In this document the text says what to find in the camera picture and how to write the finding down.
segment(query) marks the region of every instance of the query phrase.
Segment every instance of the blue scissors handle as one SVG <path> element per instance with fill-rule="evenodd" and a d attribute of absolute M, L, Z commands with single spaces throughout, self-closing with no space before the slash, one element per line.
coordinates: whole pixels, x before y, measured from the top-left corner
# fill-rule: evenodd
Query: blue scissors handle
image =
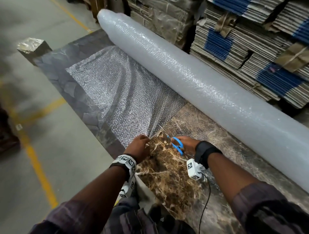
<path fill-rule="evenodd" d="M 175 144 L 172 143 L 173 147 L 178 150 L 178 152 L 181 154 L 181 156 L 183 156 L 184 153 L 181 150 L 181 148 L 184 147 L 183 143 L 177 137 L 172 137 L 172 138 L 174 138 L 179 143 L 179 145 L 175 145 Z"/>

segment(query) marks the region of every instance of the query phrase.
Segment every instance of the hand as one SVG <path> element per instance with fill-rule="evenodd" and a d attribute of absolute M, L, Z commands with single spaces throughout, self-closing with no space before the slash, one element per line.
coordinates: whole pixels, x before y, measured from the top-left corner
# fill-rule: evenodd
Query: hand
<path fill-rule="evenodd" d="M 196 148 L 197 144 L 200 142 L 200 140 L 196 140 L 196 139 L 193 139 L 193 138 L 188 137 L 188 136 L 177 136 L 177 138 L 184 145 L 184 148 L 181 149 L 184 153 L 195 155 L 195 148 Z M 179 145 L 178 142 L 174 138 L 171 138 L 171 142 L 174 145 Z"/>
<path fill-rule="evenodd" d="M 133 139 L 133 141 L 128 145 L 123 154 L 127 154 L 133 157 L 137 164 L 142 162 L 150 152 L 149 146 L 146 147 L 150 139 L 145 135 L 138 135 Z"/>

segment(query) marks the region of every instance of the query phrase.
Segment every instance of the gray floor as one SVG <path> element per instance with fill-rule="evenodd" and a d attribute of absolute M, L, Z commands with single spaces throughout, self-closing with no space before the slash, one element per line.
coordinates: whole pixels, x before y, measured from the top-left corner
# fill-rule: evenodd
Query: gray floor
<path fill-rule="evenodd" d="M 99 28 L 84 4 L 57 2 L 90 30 Z M 45 75 L 17 52 L 16 44 L 36 37 L 56 49 L 88 31 L 52 0 L 0 0 L 0 5 L 0 81 L 8 93 L 5 98 L 13 102 L 18 118 L 24 120 L 61 96 Z M 66 103 L 24 125 L 23 131 L 34 153 L 12 149 L 0 158 L 0 233 L 27 233 L 51 210 L 30 161 L 33 154 L 58 203 L 73 196 L 112 161 Z"/>

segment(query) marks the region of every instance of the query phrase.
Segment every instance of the scissors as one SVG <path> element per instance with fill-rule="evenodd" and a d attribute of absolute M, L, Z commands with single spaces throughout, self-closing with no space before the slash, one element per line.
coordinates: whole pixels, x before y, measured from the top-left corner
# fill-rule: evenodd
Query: scissors
<path fill-rule="evenodd" d="M 160 125 L 158 125 L 158 126 L 162 129 L 162 131 L 163 131 L 164 134 L 167 136 L 167 138 L 169 138 L 169 139 L 171 140 L 170 136 L 169 136 L 169 135 L 167 134 L 167 132 L 163 129 L 163 127 L 161 127 Z M 175 149 L 177 149 L 177 151 L 181 154 L 181 156 L 183 156 L 184 153 L 183 153 L 182 150 L 181 150 L 181 148 L 184 147 L 183 143 L 182 143 L 177 137 L 172 137 L 172 138 L 174 138 L 174 139 L 179 143 L 179 145 L 175 145 L 175 144 L 172 143 L 172 146 L 173 146 Z"/>

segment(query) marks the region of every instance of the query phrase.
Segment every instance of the person's left hand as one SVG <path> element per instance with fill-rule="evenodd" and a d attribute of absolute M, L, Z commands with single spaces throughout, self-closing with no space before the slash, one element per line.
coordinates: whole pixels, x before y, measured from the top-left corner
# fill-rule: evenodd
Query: person's left hand
<path fill-rule="evenodd" d="M 142 162 L 150 152 L 149 146 L 146 147 L 150 139 L 145 135 L 138 135 L 133 139 L 133 141 L 128 145 L 123 154 L 127 154 L 133 157 L 137 164 Z"/>

